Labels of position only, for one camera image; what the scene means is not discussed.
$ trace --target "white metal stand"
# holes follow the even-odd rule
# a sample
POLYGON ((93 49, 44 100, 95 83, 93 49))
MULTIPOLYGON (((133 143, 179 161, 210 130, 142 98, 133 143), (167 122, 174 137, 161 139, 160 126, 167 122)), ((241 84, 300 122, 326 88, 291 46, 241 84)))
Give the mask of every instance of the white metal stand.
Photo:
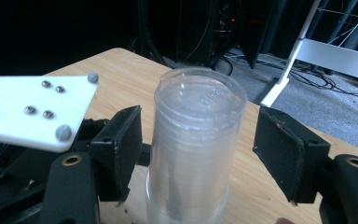
POLYGON ((277 99, 278 95, 289 82, 287 76, 292 69, 295 59, 358 77, 358 51, 305 38, 320 2, 321 0, 315 0, 313 2, 310 13, 304 22, 300 35, 283 69, 281 78, 263 99, 261 105, 270 107, 277 99))
POLYGON ((278 82, 275 84, 275 86, 269 91, 267 96, 261 101, 261 105, 270 107, 274 101, 277 99, 278 95, 281 94, 283 88, 286 86, 286 84, 289 82, 289 78, 287 77, 289 75, 290 70, 292 69, 293 63, 295 62, 295 59, 297 57, 298 52, 300 51, 301 45, 303 43, 303 40, 305 38, 305 35, 310 28, 310 23, 312 22, 313 16, 316 13, 316 10, 318 9, 319 4, 321 3, 321 0, 315 0, 312 4, 312 7, 310 8, 310 13, 308 14, 308 17, 306 18, 304 25, 301 29, 301 32, 296 40, 295 45, 292 48, 292 51, 290 52, 289 59, 287 60, 286 66, 283 69, 283 73, 278 80, 278 82))

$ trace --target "black cable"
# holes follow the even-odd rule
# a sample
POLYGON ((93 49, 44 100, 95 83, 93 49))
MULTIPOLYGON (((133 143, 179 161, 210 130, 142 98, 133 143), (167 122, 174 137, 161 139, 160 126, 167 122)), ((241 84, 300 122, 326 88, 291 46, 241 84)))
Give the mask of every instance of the black cable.
MULTIPOLYGON (((283 67, 277 65, 277 64, 274 64, 274 63, 265 63, 265 62, 260 62, 260 61, 257 61, 257 63, 262 63, 266 66, 269 66, 269 67, 273 67, 273 68, 277 68, 277 69, 281 69, 283 70, 283 67)), ((311 81, 309 80, 308 78, 300 75, 298 72, 295 72, 295 71, 290 71, 290 75, 297 81, 301 82, 301 83, 304 83, 304 84, 307 84, 307 85, 310 85, 312 87, 315 87, 317 89, 320 89, 320 90, 329 90, 329 91, 335 91, 335 92, 339 92, 339 93, 343 93, 343 94, 348 94, 348 95, 352 95, 352 96, 355 96, 355 97, 358 97, 358 92, 349 92, 349 91, 344 91, 342 90, 340 87, 337 86, 336 82, 331 79, 330 77, 326 77, 324 75, 321 75, 321 74, 316 74, 316 73, 310 73, 310 72, 304 72, 305 74, 307 75, 311 75, 311 76, 314 76, 314 77, 318 77, 320 80, 322 80, 324 83, 323 84, 318 84, 314 81, 311 81)))
POLYGON ((229 72, 227 74, 227 76, 229 77, 231 76, 232 71, 234 70, 234 65, 232 65, 232 63, 225 56, 223 56, 223 60, 225 60, 229 65, 229 72))

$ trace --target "gray carpet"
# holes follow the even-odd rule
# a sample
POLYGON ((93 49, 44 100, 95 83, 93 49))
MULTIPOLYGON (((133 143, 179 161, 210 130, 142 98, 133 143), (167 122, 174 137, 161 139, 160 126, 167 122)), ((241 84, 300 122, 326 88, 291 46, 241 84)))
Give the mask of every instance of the gray carpet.
MULTIPOLYGON (((247 91, 248 100, 260 105, 264 96, 280 77, 282 70, 271 67, 271 63, 280 67, 284 66, 284 60, 277 59, 267 54, 258 57, 259 63, 255 69, 251 69, 248 63, 241 57, 239 49, 232 49, 225 60, 219 60, 215 70, 222 73, 230 73, 247 91)), ((165 58, 172 68, 199 65, 194 63, 175 63, 165 58)), ((319 85, 324 82, 308 73, 298 72, 319 85)), ((336 86, 347 92, 358 92, 358 80, 345 75, 324 75, 336 83, 336 86)), ((316 87, 301 83, 289 76, 289 83, 271 106, 279 109, 301 123, 312 128, 328 133, 358 146, 358 97, 351 94, 321 90, 316 87)))

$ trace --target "cable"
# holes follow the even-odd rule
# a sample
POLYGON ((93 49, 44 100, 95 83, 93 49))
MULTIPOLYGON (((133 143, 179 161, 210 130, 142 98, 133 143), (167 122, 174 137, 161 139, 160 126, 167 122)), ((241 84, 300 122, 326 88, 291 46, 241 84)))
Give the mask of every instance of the cable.
POLYGON ((225 56, 223 56, 223 59, 229 64, 229 72, 227 74, 227 76, 229 77, 229 76, 231 76, 232 71, 234 70, 234 66, 225 56))
MULTIPOLYGON (((211 4, 210 4, 210 6, 209 6, 209 14, 208 14, 208 15, 212 15, 211 13, 212 13, 212 0, 211 0, 211 4)), ((205 37, 205 34, 206 34, 207 30, 208 30, 208 26, 209 26, 209 22, 210 22, 210 21, 211 21, 211 17, 208 17, 208 21, 207 21, 207 23, 206 23, 204 33, 202 34, 202 37, 201 37, 201 39, 200 39, 199 44, 193 49, 193 51, 191 51, 191 52, 187 55, 187 57, 185 58, 184 62, 186 62, 187 59, 199 48, 199 46, 200 46, 200 44, 201 44, 203 38, 205 37)))
MULTIPOLYGON (((232 53, 232 52, 228 52, 225 55, 225 58, 229 59, 229 60, 231 60, 232 62, 235 62, 235 63, 239 63, 239 64, 243 64, 243 65, 249 65, 248 63, 240 63, 240 62, 238 62, 236 60, 233 60, 233 58, 241 58, 241 59, 245 60, 245 57, 242 54, 235 54, 235 53, 232 53)), ((277 61, 277 63, 285 63, 285 62, 286 62, 286 60, 282 60, 282 59, 278 59, 278 61, 277 61)), ((257 60, 256 63, 263 64, 265 66, 269 66, 269 67, 272 67, 272 68, 277 68, 277 69, 280 69, 280 70, 284 69, 284 65, 277 64, 277 63, 271 63, 271 62, 267 62, 267 61, 263 61, 263 60, 257 60)), ((313 72, 309 72, 309 71, 304 71, 304 69, 307 69, 307 68, 310 68, 310 67, 311 67, 311 65, 303 65, 302 67, 293 66, 292 70, 290 71, 290 75, 295 80, 297 80, 297 81, 299 81, 301 83, 310 85, 310 86, 315 87, 315 88, 320 89, 320 90, 335 91, 335 92, 344 93, 344 94, 348 94, 348 95, 358 97, 358 92, 349 92, 349 91, 342 90, 340 87, 337 86, 336 82, 330 77, 327 77, 327 76, 322 75, 322 74, 317 74, 317 73, 313 73, 313 72), (300 75, 298 72, 302 72, 304 74, 317 77, 323 83, 319 84, 319 83, 316 83, 315 81, 309 80, 308 78, 300 75)))

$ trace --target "metal screw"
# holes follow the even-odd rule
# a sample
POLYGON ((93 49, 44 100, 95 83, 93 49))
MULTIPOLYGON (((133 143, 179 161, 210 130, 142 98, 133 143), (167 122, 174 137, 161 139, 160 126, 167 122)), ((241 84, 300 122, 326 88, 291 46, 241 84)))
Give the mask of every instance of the metal screw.
POLYGON ((43 87, 50 87, 51 83, 49 81, 47 81, 47 80, 44 80, 44 81, 42 81, 42 86, 43 87))
POLYGON ((54 116, 54 113, 50 110, 46 110, 45 112, 43 112, 43 117, 47 118, 47 119, 51 119, 54 116))
POLYGON ((69 127, 66 124, 63 124, 56 129, 56 138, 62 142, 69 140, 71 136, 72 136, 71 127, 69 127))
POLYGON ((56 91, 57 91, 57 92, 64 92, 64 91, 65 91, 65 88, 62 87, 62 86, 58 86, 58 87, 56 88, 56 91))
POLYGON ((24 112, 26 114, 33 114, 34 112, 36 112, 36 107, 34 107, 33 105, 28 105, 27 107, 25 107, 24 112))
POLYGON ((87 76, 87 80, 90 82, 90 83, 97 83, 98 82, 98 74, 96 73, 90 73, 88 76, 87 76))

